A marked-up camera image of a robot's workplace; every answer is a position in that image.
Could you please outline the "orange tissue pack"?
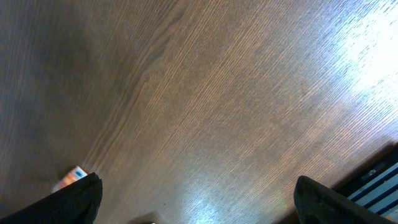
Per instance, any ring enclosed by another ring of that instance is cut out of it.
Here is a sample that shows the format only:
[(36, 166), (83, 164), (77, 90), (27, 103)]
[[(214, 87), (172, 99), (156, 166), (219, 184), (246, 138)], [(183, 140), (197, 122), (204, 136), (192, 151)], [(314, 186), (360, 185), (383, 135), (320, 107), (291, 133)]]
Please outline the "orange tissue pack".
[(75, 166), (52, 188), (52, 193), (86, 177), (88, 174), (80, 166)]

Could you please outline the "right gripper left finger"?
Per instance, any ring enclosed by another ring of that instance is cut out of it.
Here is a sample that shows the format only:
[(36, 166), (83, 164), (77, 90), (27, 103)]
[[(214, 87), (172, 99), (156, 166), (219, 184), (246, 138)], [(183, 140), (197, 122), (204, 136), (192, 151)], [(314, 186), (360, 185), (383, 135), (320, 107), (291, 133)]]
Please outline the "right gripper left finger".
[(103, 196), (97, 174), (56, 191), (28, 207), (1, 219), (1, 224), (93, 224)]

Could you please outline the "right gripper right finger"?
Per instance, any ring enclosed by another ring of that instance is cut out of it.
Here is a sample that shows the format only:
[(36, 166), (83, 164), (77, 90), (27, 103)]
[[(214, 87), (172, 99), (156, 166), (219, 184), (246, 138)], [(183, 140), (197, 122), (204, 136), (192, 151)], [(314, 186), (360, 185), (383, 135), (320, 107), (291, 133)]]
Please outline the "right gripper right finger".
[(394, 224), (304, 175), (297, 179), (294, 204), (301, 224)]

